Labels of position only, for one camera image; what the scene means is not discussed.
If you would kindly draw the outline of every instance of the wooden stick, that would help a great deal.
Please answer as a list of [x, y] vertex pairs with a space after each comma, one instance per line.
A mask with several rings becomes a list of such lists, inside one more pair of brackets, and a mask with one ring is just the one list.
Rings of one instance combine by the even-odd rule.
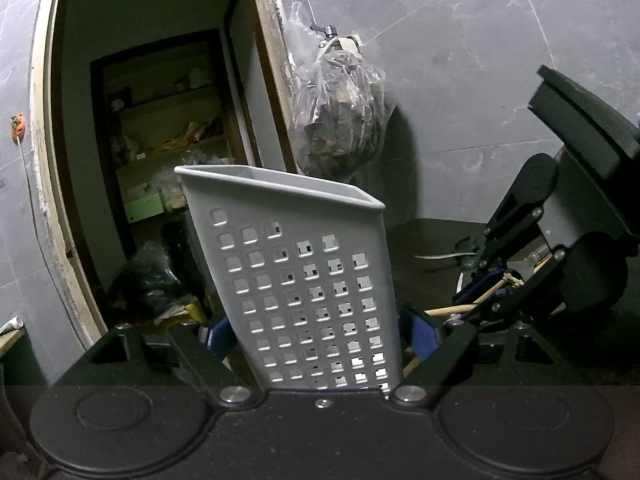
[[534, 268], [533, 268], [533, 273], [535, 274], [536, 272], [538, 272], [540, 270], [540, 268], [546, 264], [552, 257], [553, 255], [550, 254], [549, 256], [547, 256], [544, 260], [542, 260], [539, 264], [537, 264]]
[[443, 306], [441, 308], [432, 308], [431, 310], [425, 310], [425, 314], [429, 316], [448, 316], [450, 314], [460, 314], [461, 312], [469, 312], [475, 309], [477, 305], [475, 303], [464, 305]]
[[508, 273], [508, 272], [504, 273], [504, 279], [507, 280], [508, 282], [513, 283], [513, 285], [517, 285], [517, 286], [523, 286], [524, 285], [524, 282], [522, 280], [519, 280], [515, 276], [511, 276], [510, 273]]
[[404, 370], [402, 370], [402, 376], [403, 377], [407, 377], [407, 375], [409, 375], [411, 372], [414, 371], [415, 368], [418, 367], [418, 365], [421, 363], [422, 361], [420, 361], [419, 357], [414, 357], [413, 359], [411, 359], [411, 361], [409, 362], [409, 364], [407, 366], [404, 367]]
[[477, 300], [475, 300], [474, 303], [482, 303], [489, 296], [491, 296], [496, 290], [499, 290], [500, 288], [503, 288], [506, 284], [507, 284], [507, 280], [505, 280], [504, 278], [501, 279], [498, 283], [496, 283], [494, 286], [492, 286], [492, 288], [490, 288], [482, 296], [480, 296]]

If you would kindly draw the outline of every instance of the circular pad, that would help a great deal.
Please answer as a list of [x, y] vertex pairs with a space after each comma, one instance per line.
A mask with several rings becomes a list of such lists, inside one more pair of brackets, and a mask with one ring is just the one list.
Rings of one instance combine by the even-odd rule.
[[189, 386], [54, 386], [34, 406], [31, 431], [61, 466], [113, 475], [175, 456], [206, 419]]
[[477, 459], [528, 474], [594, 462], [614, 424], [609, 405], [588, 386], [458, 386], [444, 397], [439, 419]]

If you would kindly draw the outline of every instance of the doorway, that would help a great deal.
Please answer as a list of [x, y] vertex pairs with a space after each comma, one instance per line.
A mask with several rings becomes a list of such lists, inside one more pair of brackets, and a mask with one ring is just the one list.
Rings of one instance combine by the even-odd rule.
[[[63, 254], [67, 283], [74, 290], [79, 287], [86, 302], [82, 306], [76, 294], [76, 310], [87, 309], [95, 321], [89, 330], [93, 334], [108, 328], [102, 317], [110, 305], [108, 291], [122, 267], [140, 246], [159, 237], [169, 218], [188, 210], [177, 193], [172, 196], [161, 186], [156, 186], [158, 193], [144, 189], [151, 184], [149, 174], [154, 168], [163, 166], [162, 162], [181, 164], [183, 155], [194, 148], [183, 144], [172, 146], [177, 152], [162, 150], [162, 142], [176, 137], [183, 142], [193, 123], [190, 136], [193, 139], [191, 134], [196, 133], [198, 143], [203, 143], [198, 156], [208, 156], [209, 162], [215, 157], [222, 162], [287, 169], [282, 121], [274, 121], [272, 115], [273, 83], [268, 73], [255, 70], [264, 60], [260, 54], [256, 65], [260, 41], [253, 30], [260, 28], [254, 27], [252, 11], [251, 15], [238, 12], [239, 2], [249, 2], [251, 7], [251, 1], [50, 0], [47, 41], [41, 47], [45, 53], [42, 122], [50, 135], [43, 146], [42, 172], [47, 173], [51, 189], [44, 190], [43, 200], [57, 201], [62, 231], [58, 257]], [[43, 19], [38, 20], [36, 26], [42, 29]], [[239, 34], [239, 30], [250, 33]], [[200, 66], [183, 66], [180, 75], [165, 73], [162, 79], [164, 75], [156, 70], [165, 63], [162, 57], [177, 53], [182, 60], [200, 56], [196, 63]], [[200, 84], [191, 81], [190, 72], [196, 68], [200, 70], [193, 79], [200, 77]], [[149, 80], [162, 83], [148, 87], [147, 94], [136, 90], [127, 77], [140, 80], [134, 76], [140, 70], [150, 71]], [[174, 112], [180, 108], [177, 115], [189, 119], [172, 130], [173, 137], [171, 119], [166, 118], [172, 100], [180, 102]], [[158, 115], [156, 124], [140, 128], [141, 116], [153, 123], [152, 108]], [[139, 130], [153, 130], [153, 134], [143, 134], [133, 143], [127, 136], [129, 146], [127, 141], [111, 142], [108, 131], [114, 115], [120, 116], [123, 131], [137, 124]], [[140, 199], [150, 203], [135, 203]]]

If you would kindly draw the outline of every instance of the dark floor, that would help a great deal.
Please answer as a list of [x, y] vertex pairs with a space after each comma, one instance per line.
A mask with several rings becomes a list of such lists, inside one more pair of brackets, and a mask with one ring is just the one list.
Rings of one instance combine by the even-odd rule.
[[[433, 219], [390, 229], [387, 241], [398, 301], [425, 310], [450, 305], [459, 264], [413, 255], [450, 253], [457, 241], [479, 235], [482, 229], [482, 224]], [[599, 469], [610, 480], [640, 478], [640, 258], [628, 264], [625, 294], [612, 309], [579, 319], [560, 317], [539, 328], [574, 367], [599, 385], [613, 408], [616, 432]]]

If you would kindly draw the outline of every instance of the plastic bag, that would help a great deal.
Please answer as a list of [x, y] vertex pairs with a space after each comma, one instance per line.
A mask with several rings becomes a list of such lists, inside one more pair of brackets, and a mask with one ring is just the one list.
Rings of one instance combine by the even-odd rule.
[[293, 1], [289, 19], [284, 24], [284, 40], [296, 66], [313, 63], [323, 37], [303, 23], [303, 2]]
[[297, 70], [291, 141], [308, 176], [349, 182], [385, 140], [385, 72], [346, 50]]
[[201, 164], [224, 164], [225, 162], [216, 155], [207, 155], [198, 148], [192, 148], [184, 153], [182, 163], [185, 166], [199, 166]]
[[120, 319], [142, 322], [160, 316], [187, 293], [171, 270], [162, 245], [147, 242], [124, 265], [108, 297]]
[[180, 209], [186, 205], [182, 186], [173, 167], [162, 168], [152, 177], [151, 185], [160, 190], [165, 209]]

